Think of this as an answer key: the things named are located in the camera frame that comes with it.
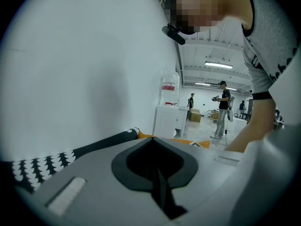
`red label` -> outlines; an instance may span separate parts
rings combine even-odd
[[[164,89],[164,90],[174,90],[174,86],[163,85],[162,89]]]

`orange fabric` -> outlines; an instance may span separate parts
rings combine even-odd
[[[156,136],[146,135],[146,134],[143,134],[141,131],[138,132],[138,139],[148,138],[148,137],[156,137]],[[179,142],[179,143],[183,143],[183,144],[187,144],[187,145],[189,145],[191,142],[193,142],[193,141],[179,140],[179,139],[170,139],[170,140],[175,141],[175,142]],[[209,148],[210,147],[210,141],[202,141],[202,142],[198,142],[198,143],[204,148]]]

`white floor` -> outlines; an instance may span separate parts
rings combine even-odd
[[[237,133],[227,131],[227,137],[223,136],[216,139],[210,138],[210,135],[212,135],[213,132],[215,132],[215,130],[216,130],[216,123],[213,123],[213,120],[207,117],[202,117],[201,122],[194,122],[194,121],[187,120],[183,137],[181,137],[181,131],[176,130],[177,134],[174,138],[196,141],[196,142],[211,141],[210,148],[223,150],[224,148],[226,148],[226,144],[229,145],[234,140],[234,138],[238,135]]]

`ceiling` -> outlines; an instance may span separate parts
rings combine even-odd
[[[226,18],[207,31],[180,35],[186,40],[185,45],[179,45],[183,85],[197,86],[195,82],[205,82],[218,87],[220,81],[226,81],[228,87],[250,93],[252,88],[242,55],[242,28],[238,20]],[[233,68],[205,66],[205,62],[228,64]]]

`black t-shirt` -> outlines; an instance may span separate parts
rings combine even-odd
[[[192,108],[192,105],[193,105],[193,98],[190,97],[190,100],[189,100],[189,108],[190,108],[190,109]]]
[[[244,109],[244,106],[245,106],[245,104],[241,103],[240,106],[239,106],[239,110],[242,111]]]
[[[222,93],[222,98],[226,98],[228,97],[230,99],[231,94],[230,94],[230,90],[225,89]],[[220,109],[226,110],[228,108],[228,102],[227,101],[221,101],[220,102]]]

